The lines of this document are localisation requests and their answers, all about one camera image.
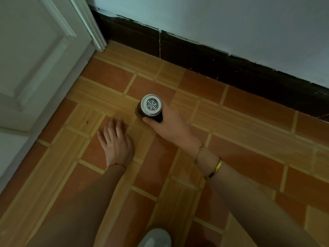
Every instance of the door frame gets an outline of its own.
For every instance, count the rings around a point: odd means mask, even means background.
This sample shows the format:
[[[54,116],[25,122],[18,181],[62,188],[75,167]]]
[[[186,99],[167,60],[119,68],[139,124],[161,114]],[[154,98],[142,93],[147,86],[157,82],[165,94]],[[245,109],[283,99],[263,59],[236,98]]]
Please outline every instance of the door frame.
[[[76,12],[80,16],[82,22],[87,28],[90,36],[93,38],[93,44],[96,50],[102,52],[106,48],[106,41],[99,29],[92,12],[86,2],[86,0],[70,0]]]

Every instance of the yellow bangle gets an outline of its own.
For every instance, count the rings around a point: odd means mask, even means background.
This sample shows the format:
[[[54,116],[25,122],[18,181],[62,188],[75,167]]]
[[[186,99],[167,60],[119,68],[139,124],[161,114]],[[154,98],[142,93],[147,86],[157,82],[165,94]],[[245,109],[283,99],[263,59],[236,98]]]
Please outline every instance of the yellow bangle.
[[[194,160],[194,163],[195,163],[195,164],[198,163],[198,157],[199,157],[199,154],[200,154],[201,150],[204,148],[204,146],[205,146],[204,143],[201,142],[201,146],[199,147],[199,152],[198,152],[198,154],[196,155],[196,158],[195,158],[195,160]]]
[[[223,159],[220,158],[220,161],[219,161],[218,165],[216,166],[215,170],[211,174],[209,174],[209,176],[206,178],[206,180],[212,178],[217,173],[217,171],[220,168],[220,166],[222,165],[222,163],[223,163]]]

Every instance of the black baseboard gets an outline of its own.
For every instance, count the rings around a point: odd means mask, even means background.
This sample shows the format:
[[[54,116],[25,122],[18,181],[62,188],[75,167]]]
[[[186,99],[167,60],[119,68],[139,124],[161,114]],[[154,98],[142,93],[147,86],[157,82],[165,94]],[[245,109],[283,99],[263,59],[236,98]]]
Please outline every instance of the black baseboard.
[[[105,39],[329,122],[329,89],[204,45],[92,11]]]

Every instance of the shoe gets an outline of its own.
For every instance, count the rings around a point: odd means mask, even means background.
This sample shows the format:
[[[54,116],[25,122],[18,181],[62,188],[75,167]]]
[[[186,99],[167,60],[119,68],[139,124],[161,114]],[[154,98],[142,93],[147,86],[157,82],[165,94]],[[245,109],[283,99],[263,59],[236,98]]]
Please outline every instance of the shoe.
[[[145,235],[138,247],[171,247],[171,237],[167,231],[155,228]]]

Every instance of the tiled floor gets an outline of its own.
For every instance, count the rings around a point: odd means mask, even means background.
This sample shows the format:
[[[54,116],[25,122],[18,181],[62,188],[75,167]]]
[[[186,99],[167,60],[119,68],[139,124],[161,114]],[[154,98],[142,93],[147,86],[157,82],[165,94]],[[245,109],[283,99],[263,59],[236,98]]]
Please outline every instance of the tiled floor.
[[[104,172],[95,132],[108,116],[123,118],[135,156],[96,246],[136,246],[153,226],[174,246],[255,246],[192,160],[136,118],[147,93],[329,247],[329,124],[115,42],[95,53],[1,194],[1,246],[24,246]]]

